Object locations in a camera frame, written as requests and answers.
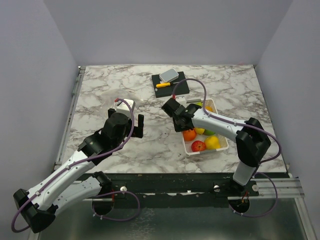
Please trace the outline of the clear zip top bag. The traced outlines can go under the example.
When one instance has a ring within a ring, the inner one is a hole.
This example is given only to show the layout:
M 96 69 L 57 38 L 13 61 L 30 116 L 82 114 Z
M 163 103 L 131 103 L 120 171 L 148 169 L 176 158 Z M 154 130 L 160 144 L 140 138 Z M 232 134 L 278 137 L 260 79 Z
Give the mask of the clear zip top bag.
M 138 109 L 144 102 L 143 98 L 137 93 L 122 88 L 106 90 L 98 98 L 101 103 L 99 112 L 102 114 L 106 114 L 108 109 L 114 108 L 115 99 L 117 98 L 133 100 L 135 109 Z

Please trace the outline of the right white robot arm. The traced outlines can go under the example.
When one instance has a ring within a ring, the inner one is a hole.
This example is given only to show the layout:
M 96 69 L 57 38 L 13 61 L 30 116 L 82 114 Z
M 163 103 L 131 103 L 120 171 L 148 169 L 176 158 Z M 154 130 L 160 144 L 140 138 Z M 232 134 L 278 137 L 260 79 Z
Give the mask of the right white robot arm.
M 172 97 L 161 109 L 172 118 L 176 132 L 202 128 L 235 142 L 239 163 L 229 189 L 236 196 L 247 191 L 247 183 L 271 145 L 267 132 L 257 119 L 253 117 L 249 120 L 232 119 L 209 112 L 194 103 L 184 107 Z

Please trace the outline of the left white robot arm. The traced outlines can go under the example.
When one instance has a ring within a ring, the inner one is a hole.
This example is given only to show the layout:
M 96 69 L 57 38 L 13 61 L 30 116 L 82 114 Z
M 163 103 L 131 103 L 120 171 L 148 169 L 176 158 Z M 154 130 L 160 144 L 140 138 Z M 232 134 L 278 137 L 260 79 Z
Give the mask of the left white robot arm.
M 14 233 L 19 232 L 15 228 L 18 216 L 23 217 L 29 229 L 39 233 L 71 205 L 86 198 L 116 194 L 112 181 L 102 171 L 94 172 L 77 185 L 74 181 L 122 149 L 131 137 L 143 137 L 144 115 L 139 114 L 134 120 L 133 112 L 129 114 L 131 116 L 109 109 L 104 126 L 87 136 L 64 164 L 36 186 L 28 190 L 20 188 L 14 193 L 17 207 L 11 221 Z

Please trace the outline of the yellow toy mango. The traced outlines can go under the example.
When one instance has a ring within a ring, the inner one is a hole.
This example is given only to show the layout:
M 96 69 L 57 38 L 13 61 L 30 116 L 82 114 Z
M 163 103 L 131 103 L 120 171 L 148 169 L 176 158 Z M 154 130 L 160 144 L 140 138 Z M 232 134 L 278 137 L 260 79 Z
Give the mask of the yellow toy mango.
M 197 135 L 203 135 L 204 132 L 205 132 L 205 129 L 204 128 L 195 127 L 194 131 L 196 132 Z

